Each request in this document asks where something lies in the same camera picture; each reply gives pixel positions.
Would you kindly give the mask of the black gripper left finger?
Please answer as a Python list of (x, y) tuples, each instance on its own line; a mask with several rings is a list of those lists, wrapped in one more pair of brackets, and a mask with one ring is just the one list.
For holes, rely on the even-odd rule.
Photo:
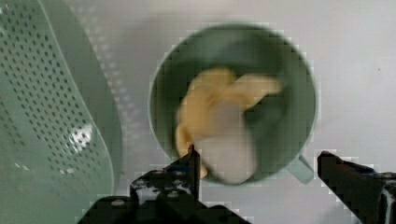
[(78, 224), (249, 224), (223, 205), (199, 201), (200, 155), (185, 156), (134, 180), (127, 196), (96, 201)]

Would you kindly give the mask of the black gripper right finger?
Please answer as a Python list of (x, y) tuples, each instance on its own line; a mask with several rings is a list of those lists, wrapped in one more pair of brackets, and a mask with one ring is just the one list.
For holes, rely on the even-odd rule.
[(396, 224), (394, 172), (345, 161), (329, 151), (318, 158), (318, 177), (361, 224)]

